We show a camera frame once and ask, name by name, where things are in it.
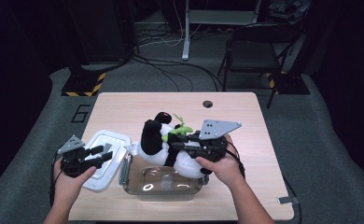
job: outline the plush toy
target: plush toy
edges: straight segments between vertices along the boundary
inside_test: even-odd
[[[145,122],[138,154],[150,163],[174,167],[180,175],[187,178],[201,178],[204,174],[210,174],[186,151],[176,150],[171,146],[171,143],[179,141],[178,134],[186,135],[193,132],[190,127],[184,126],[182,118],[175,116],[181,124],[174,128],[170,125],[172,117],[165,112],[160,112],[154,120],[149,119]],[[195,142],[188,142],[187,145],[200,146]]]

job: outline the glass baking dish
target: glass baking dish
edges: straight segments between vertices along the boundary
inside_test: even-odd
[[[187,178],[173,167],[153,166],[128,154],[121,163],[119,183],[141,201],[189,201],[208,183],[208,176]]]

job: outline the table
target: table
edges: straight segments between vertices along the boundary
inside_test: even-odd
[[[204,101],[213,106],[204,107]],[[242,127],[231,133],[245,165],[248,184],[264,208],[276,220],[294,216],[290,204],[277,197],[287,196],[272,141],[257,96],[251,92],[113,92],[101,93],[91,112],[82,140],[106,129],[125,134],[132,142],[140,140],[148,119],[159,112],[182,116],[186,125],[200,130],[204,119],[239,121]],[[172,124],[179,121],[173,118]],[[215,175],[187,202],[143,202],[119,185],[119,173],[103,192],[82,189],[71,213],[71,220],[102,221],[204,221],[237,220],[232,197]]]
[[[254,11],[226,11],[190,9],[189,0],[186,0],[185,42],[182,52],[182,60],[187,61],[189,59],[191,23],[248,25],[257,21],[261,0],[256,1],[257,3]]]

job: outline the chair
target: chair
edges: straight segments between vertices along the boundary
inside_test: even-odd
[[[300,35],[300,30],[288,23],[258,22],[237,28],[227,42],[227,50],[217,73],[220,76],[224,68],[223,91],[226,90],[229,72],[260,73],[259,77],[270,73],[274,79],[280,78],[287,52]],[[278,54],[273,45],[275,43],[285,44]],[[272,89],[267,104],[267,108],[270,108],[277,92],[276,81],[265,89]]]

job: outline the human hand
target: human hand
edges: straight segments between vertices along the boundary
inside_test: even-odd
[[[58,159],[54,164],[54,179],[55,183],[54,204],[67,209],[72,208],[72,205],[77,200],[81,187],[97,170],[94,166],[88,169],[85,173],[73,178],[62,172],[61,160]]]
[[[228,142],[232,143],[231,137],[228,134],[225,134],[225,137]],[[236,154],[235,148],[231,144],[228,144],[227,150]],[[196,162],[203,168],[214,172],[217,178],[229,188],[233,183],[244,180],[237,160],[229,153],[226,153],[225,157],[217,162],[212,162],[202,157],[196,158]]]

